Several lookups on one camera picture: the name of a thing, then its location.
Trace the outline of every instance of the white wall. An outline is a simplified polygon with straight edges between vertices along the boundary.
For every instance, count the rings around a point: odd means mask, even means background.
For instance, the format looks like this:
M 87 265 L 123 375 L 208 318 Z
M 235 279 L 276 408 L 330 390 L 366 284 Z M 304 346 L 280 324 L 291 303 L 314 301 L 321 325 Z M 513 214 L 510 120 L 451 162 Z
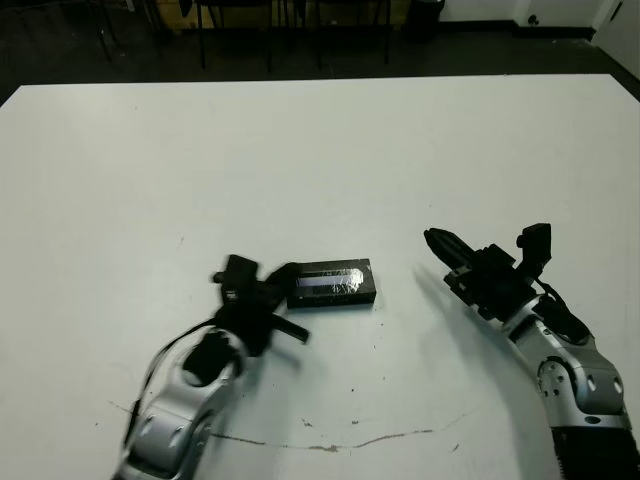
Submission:
M 591 27 L 602 4 L 603 0 L 517 0 L 514 19 L 520 26 L 527 26 L 529 16 L 535 15 L 541 27 Z
M 440 20 L 468 22 L 513 19 L 515 0 L 446 0 Z
M 515 20 L 527 26 L 536 15 L 539 26 L 598 28 L 618 0 L 446 0 L 443 22 Z

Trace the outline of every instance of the black cable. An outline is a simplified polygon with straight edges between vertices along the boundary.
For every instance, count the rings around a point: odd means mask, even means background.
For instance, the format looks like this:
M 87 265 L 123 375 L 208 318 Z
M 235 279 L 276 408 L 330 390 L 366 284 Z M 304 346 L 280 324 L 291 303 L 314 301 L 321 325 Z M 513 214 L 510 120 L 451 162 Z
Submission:
M 546 293 L 547 295 L 551 295 L 556 302 L 558 302 L 559 304 L 563 305 L 563 306 L 567 306 L 567 304 L 564 302 L 564 300 L 562 299 L 562 297 L 560 296 L 560 294 L 558 292 L 555 291 L 555 289 L 549 285 L 548 283 L 544 283 L 543 281 L 541 281 L 539 278 L 535 279 L 536 283 L 538 285 L 540 285 L 540 288 L 542 288 L 542 290 L 544 290 L 544 293 Z
M 200 330 L 201 328 L 207 327 L 207 326 L 211 326 L 213 325 L 213 319 L 210 318 L 209 320 L 206 320 L 202 323 L 199 323 L 198 325 L 191 327 L 189 330 L 187 330 L 186 332 L 184 332 L 183 334 L 177 336 L 176 338 L 174 338 L 173 340 L 171 340 L 169 343 L 167 343 L 164 347 L 162 347 L 162 349 L 160 349 L 158 351 L 158 353 L 156 353 L 155 357 L 153 357 L 153 360 L 151 360 L 151 363 L 149 364 L 149 368 L 147 369 L 147 373 L 145 375 L 145 379 L 144 382 L 142 383 L 142 388 L 140 389 L 140 394 L 138 395 L 138 398 L 136 399 L 135 402 L 133 402 L 133 405 L 131 406 L 131 416 L 129 417 L 129 426 L 127 427 L 127 433 L 124 437 L 124 441 L 123 443 L 126 445 L 127 441 L 129 440 L 129 435 L 131 435 L 131 431 L 133 430 L 133 426 L 136 423 L 136 420 L 138 419 L 138 415 L 140 413 L 140 406 L 142 405 L 142 401 L 144 400 L 144 397 L 147 393 L 147 389 L 149 388 L 149 385 L 151 384 L 151 380 L 153 379 L 153 376 L 156 373 L 156 370 L 158 368 L 158 366 L 162 363 L 162 361 L 165 359 L 165 357 L 167 356 L 167 353 L 169 353 L 169 350 L 171 350 L 171 348 L 173 348 L 173 346 L 178 343 L 180 340 L 182 340 L 185 337 L 188 337 L 189 335 L 191 335 L 192 333 L 197 332 L 198 330 Z

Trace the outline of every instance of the black battery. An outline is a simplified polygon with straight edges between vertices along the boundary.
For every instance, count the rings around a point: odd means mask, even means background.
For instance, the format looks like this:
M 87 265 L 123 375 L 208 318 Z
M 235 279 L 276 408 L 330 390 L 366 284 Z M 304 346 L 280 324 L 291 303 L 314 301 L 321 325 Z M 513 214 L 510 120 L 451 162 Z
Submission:
M 299 263 L 289 308 L 371 304 L 376 298 L 371 263 L 367 258 Z

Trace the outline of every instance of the white table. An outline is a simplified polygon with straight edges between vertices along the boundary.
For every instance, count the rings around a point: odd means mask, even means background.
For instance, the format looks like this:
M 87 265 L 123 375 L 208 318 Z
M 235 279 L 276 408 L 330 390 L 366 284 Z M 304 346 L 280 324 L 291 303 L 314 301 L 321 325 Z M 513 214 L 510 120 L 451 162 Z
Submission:
M 639 131 L 600 75 L 21 88 L 0 110 L 3 478 L 108 478 L 148 362 L 217 308 L 233 252 L 369 257 L 378 298 L 288 315 L 311 343 L 276 336 L 227 421 L 247 441 L 212 439 L 198 478 L 558 478 L 533 381 L 422 231 L 519 257 L 551 222 L 544 278 L 640 428 Z

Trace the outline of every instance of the robotic arm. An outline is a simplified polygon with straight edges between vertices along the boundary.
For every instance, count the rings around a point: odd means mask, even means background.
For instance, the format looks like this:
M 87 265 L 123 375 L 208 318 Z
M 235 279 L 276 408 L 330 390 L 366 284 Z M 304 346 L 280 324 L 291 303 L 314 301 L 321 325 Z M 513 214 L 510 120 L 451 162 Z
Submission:
M 618 371 L 597 350 L 587 326 L 551 286 L 538 280 L 551 259 L 551 226 L 524 229 L 515 260 L 495 244 L 474 251 L 456 235 L 424 232 L 452 271 L 445 282 L 485 320 L 496 318 L 538 379 L 563 475 L 568 480 L 640 478 Z M 544 290 L 539 294 L 533 282 Z
M 273 314 L 295 287 L 297 265 L 284 265 L 264 282 L 256 280 L 257 270 L 257 263 L 231 255 L 226 270 L 213 278 L 221 284 L 220 310 L 213 319 L 173 340 L 153 360 L 133 405 L 113 480 L 193 478 L 212 424 L 231 399 L 247 358 L 264 353 L 273 330 L 306 343 L 307 330 Z M 200 343 L 178 356 L 166 385 L 140 415 L 142 399 L 159 363 L 178 340 L 200 328 L 208 328 Z

